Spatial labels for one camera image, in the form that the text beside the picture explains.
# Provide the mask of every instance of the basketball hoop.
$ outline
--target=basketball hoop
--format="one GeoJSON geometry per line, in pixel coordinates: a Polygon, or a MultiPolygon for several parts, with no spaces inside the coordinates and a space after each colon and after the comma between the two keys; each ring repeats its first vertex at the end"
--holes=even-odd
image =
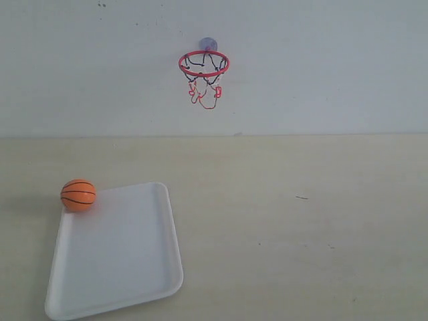
{"type": "Polygon", "coordinates": [[[229,66],[229,58],[214,50],[192,51],[180,58],[179,67],[189,81],[192,104],[200,103],[205,109],[216,107],[221,97],[220,80],[229,66]]]}

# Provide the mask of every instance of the orange ball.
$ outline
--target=orange ball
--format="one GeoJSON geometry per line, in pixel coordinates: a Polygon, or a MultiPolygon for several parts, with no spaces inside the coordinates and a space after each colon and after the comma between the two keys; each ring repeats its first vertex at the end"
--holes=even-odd
{"type": "Polygon", "coordinates": [[[71,212],[86,211],[95,198],[95,186],[86,179],[74,179],[66,183],[61,191],[61,201],[71,212]]]}

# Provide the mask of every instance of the red rim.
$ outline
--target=red rim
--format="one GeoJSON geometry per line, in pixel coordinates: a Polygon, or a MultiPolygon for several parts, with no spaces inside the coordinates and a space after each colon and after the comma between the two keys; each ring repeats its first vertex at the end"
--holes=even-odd
{"type": "Polygon", "coordinates": [[[221,52],[213,51],[213,50],[192,51],[192,52],[186,53],[179,60],[179,67],[180,67],[181,71],[184,72],[185,74],[188,74],[188,75],[193,76],[193,77],[205,77],[205,78],[215,77],[215,76],[218,76],[220,74],[224,74],[229,69],[229,66],[230,66],[229,58],[226,57],[226,55],[223,55],[221,52]],[[191,72],[190,70],[186,69],[186,67],[181,64],[183,62],[183,60],[186,59],[186,57],[191,57],[194,55],[201,55],[201,54],[209,54],[209,53],[211,55],[222,57],[224,60],[226,60],[226,66],[224,68],[220,69],[218,72],[211,72],[209,74],[202,74],[199,72],[191,72]]]}

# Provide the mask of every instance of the white tray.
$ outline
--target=white tray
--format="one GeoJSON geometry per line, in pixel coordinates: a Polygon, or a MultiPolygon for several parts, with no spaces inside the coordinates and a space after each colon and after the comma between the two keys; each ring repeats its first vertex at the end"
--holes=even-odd
{"type": "Polygon", "coordinates": [[[109,189],[89,213],[63,210],[45,311],[73,320],[170,296],[182,283],[167,188],[109,189]]]}

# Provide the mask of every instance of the beige table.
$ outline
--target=beige table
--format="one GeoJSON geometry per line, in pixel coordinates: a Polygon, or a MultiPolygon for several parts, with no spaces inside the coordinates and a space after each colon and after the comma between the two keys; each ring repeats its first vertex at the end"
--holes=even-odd
{"type": "Polygon", "coordinates": [[[428,320],[428,136],[0,140],[0,320],[43,311],[69,179],[164,182],[175,296],[89,320],[428,320]]]}

